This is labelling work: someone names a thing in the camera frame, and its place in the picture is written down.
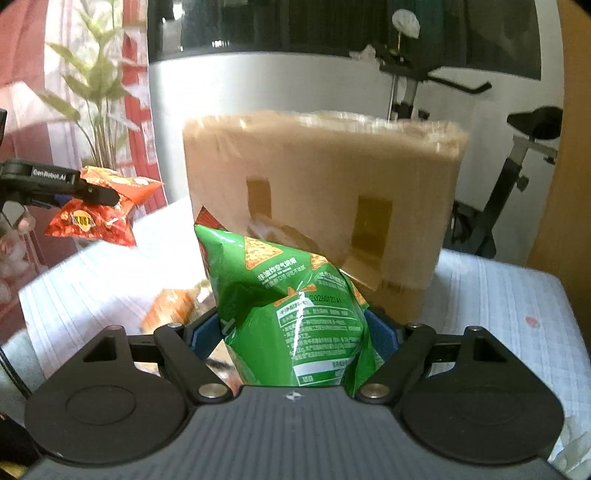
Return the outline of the person left hand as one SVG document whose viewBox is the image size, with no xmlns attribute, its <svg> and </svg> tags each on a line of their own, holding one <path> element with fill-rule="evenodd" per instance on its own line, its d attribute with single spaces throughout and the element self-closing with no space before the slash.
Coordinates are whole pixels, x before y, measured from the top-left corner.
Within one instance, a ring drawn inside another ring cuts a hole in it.
<svg viewBox="0 0 591 480">
<path fill-rule="evenodd" d="M 10 222 L 1 213 L 1 304 L 8 304 L 13 297 L 13 289 L 32 264 L 26 259 L 25 236 L 35 227 L 35 219 L 27 210 Z"/>
</svg>

